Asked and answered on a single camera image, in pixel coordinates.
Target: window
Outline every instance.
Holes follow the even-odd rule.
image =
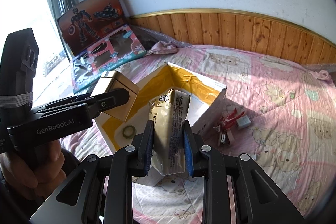
[[[47,0],[0,0],[0,51],[9,33],[32,27],[39,46],[33,106],[73,95],[69,61]]]

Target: gold package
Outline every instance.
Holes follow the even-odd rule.
[[[129,100],[125,105],[117,106],[104,112],[125,122],[140,90],[130,79],[116,70],[106,71],[99,78],[91,96],[105,93],[116,88],[126,89],[129,93]]]
[[[154,121],[152,165],[161,175],[184,172],[182,124],[189,103],[189,94],[174,89],[150,100],[149,119]]]

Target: metal screw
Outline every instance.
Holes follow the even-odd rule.
[[[128,145],[128,146],[125,148],[125,150],[126,150],[127,152],[133,152],[133,151],[135,150],[135,146],[134,146],[134,145]]]
[[[250,159],[250,156],[248,154],[241,154],[240,159],[244,161],[248,161]]]
[[[97,159],[97,156],[96,155],[88,155],[86,157],[86,160],[87,161],[95,161]]]
[[[209,145],[203,145],[203,146],[201,147],[201,149],[202,149],[202,151],[204,151],[204,152],[209,152],[209,151],[211,150],[211,146],[209,146]]]

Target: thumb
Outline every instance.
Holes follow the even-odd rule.
[[[37,187],[37,179],[34,172],[15,152],[5,153],[3,157],[4,167],[13,175],[20,184],[29,187]]]

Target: bed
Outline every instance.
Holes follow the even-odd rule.
[[[171,62],[226,84],[225,113],[245,111],[252,124],[233,128],[234,143],[218,149],[251,155],[298,210],[309,213],[335,177],[336,88],[327,72],[309,71],[298,63],[335,63],[334,45],[298,26],[241,13],[177,11],[131,21],[173,36],[176,40],[151,31],[178,48],[118,70],[136,83]],[[213,133],[204,136],[213,147],[217,140]],[[80,160],[90,153],[111,153],[96,125],[62,139],[62,146]],[[165,177],[155,187],[132,187],[133,217],[139,223],[201,222],[203,178],[183,173]],[[231,212],[234,217],[233,203]]]

